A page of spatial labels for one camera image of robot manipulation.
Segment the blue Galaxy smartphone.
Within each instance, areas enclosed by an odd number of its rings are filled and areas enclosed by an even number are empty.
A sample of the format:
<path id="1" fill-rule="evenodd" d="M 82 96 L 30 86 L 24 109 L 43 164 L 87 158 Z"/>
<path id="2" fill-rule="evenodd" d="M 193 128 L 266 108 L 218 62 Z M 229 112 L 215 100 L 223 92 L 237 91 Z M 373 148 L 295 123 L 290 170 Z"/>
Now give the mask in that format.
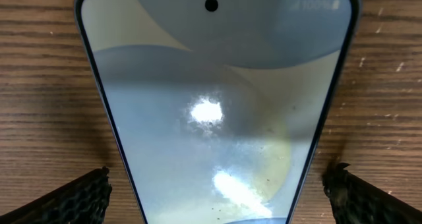
<path id="1" fill-rule="evenodd" d="M 361 0 L 75 0 L 145 223 L 289 223 Z"/>

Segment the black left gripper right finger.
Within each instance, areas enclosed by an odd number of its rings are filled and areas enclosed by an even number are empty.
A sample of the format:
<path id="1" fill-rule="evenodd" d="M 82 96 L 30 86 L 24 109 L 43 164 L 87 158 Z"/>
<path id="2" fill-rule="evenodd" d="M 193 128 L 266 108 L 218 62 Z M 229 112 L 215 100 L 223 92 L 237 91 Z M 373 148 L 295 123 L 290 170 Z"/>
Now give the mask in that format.
<path id="1" fill-rule="evenodd" d="M 324 193 L 336 224 L 421 224 L 421 211 L 350 173 L 348 163 L 329 163 Z"/>

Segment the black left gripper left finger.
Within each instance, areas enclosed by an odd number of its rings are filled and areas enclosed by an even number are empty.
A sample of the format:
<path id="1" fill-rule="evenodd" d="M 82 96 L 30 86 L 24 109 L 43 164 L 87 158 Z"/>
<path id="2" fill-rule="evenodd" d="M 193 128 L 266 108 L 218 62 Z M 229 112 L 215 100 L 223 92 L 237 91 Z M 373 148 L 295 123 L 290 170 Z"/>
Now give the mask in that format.
<path id="1" fill-rule="evenodd" d="M 112 186 L 102 167 L 1 216 L 3 224 L 102 224 Z"/>

